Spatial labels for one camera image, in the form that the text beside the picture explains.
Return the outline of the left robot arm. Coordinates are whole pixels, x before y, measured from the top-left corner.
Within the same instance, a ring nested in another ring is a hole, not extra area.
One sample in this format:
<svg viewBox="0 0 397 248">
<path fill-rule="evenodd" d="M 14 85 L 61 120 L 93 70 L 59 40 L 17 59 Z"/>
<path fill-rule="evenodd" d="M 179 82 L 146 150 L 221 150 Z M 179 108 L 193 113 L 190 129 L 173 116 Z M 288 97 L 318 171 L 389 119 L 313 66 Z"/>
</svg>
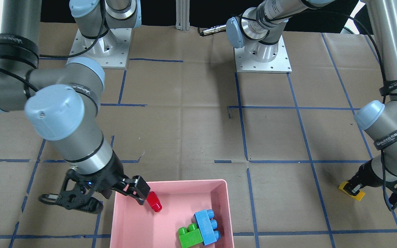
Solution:
<svg viewBox="0 0 397 248">
<path fill-rule="evenodd" d="M 230 44 L 239 49 L 255 47 L 252 58 L 260 59 L 258 49 L 277 47 L 285 21 L 302 13 L 320 12 L 329 0 L 265 0 L 226 23 Z M 358 172 L 340 185 L 355 199 L 364 196 L 364 187 L 382 187 L 389 211 L 397 208 L 397 0 L 366 0 L 374 36 L 369 36 L 377 54 L 383 86 L 379 89 L 389 101 L 372 101 L 354 116 L 358 127 L 372 138 L 380 155 L 359 167 Z"/>
</svg>

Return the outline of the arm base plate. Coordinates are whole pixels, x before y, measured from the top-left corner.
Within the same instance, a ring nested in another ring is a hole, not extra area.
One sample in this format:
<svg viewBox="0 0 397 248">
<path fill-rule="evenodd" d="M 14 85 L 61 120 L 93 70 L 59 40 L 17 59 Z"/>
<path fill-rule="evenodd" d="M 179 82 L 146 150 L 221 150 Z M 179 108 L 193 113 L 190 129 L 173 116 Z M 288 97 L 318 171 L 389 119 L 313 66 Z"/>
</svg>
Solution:
<svg viewBox="0 0 397 248">
<path fill-rule="evenodd" d="M 99 63 L 104 69 L 126 69 L 133 29 L 110 29 L 93 48 L 82 54 Z"/>
<path fill-rule="evenodd" d="M 236 71 L 244 73 L 291 73 L 292 66 L 281 36 L 273 45 L 259 42 L 234 49 Z"/>
</svg>

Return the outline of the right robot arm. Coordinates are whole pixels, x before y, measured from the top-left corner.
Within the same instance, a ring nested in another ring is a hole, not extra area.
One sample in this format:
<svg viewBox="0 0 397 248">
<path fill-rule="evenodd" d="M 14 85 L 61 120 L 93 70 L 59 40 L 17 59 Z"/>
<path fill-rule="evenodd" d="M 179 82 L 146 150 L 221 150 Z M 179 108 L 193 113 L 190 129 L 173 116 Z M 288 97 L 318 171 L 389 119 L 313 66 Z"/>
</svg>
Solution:
<svg viewBox="0 0 397 248">
<path fill-rule="evenodd" d="M 55 70 L 38 69 L 40 0 L 0 0 L 0 113 L 24 111 L 40 137 L 71 168 L 58 194 L 38 200 L 67 210 L 99 214 L 112 191 L 145 203 L 150 187 L 129 178 L 95 122 L 105 72 L 91 58 L 78 57 Z"/>
</svg>

